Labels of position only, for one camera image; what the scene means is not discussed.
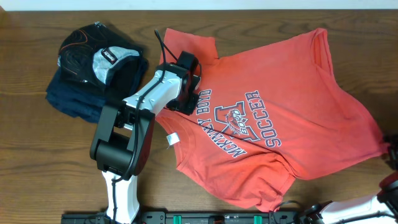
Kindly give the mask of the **red soccer t-shirt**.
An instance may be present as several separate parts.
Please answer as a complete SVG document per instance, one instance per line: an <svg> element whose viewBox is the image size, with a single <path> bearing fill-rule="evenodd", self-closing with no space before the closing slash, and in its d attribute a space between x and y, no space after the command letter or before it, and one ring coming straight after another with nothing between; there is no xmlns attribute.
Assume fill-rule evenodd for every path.
<svg viewBox="0 0 398 224"><path fill-rule="evenodd" d="M177 134L177 169L210 194L268 212L294 180L311 180L387 152L369 111L333 74L325 29L228 57L212 37L168 29L172 54L198 57L193 114L163 110Z"/></svg>

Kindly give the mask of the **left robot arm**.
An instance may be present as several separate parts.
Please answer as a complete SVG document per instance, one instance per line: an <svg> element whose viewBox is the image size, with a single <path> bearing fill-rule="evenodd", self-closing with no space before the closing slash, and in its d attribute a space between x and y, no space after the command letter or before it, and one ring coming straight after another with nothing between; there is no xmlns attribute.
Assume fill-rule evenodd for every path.
<svg viewBox="0 0 398 224"><path fill-rule="evenodd" d="M137 176L150 153L156 116L167 108L191 115L198 103L199 61L181 52L175 63L164 62L137 93L106 103L95 131L90 157L102 172L109 206L105 223L132 223L139 212Z"/></svg>

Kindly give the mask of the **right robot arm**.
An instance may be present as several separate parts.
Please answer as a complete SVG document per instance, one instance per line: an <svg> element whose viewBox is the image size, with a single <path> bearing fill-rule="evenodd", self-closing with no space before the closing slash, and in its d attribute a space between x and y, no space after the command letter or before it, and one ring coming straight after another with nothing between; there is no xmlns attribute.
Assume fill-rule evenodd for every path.
<svg viewBox="0 0 398 224"><path fill-rule="evenodd" d="M397 135L384 137L389 144L388 166L394 173L383 179L376 195L340 202L316 204L299 213L295 223L302 224L397 224Z"/></svg>

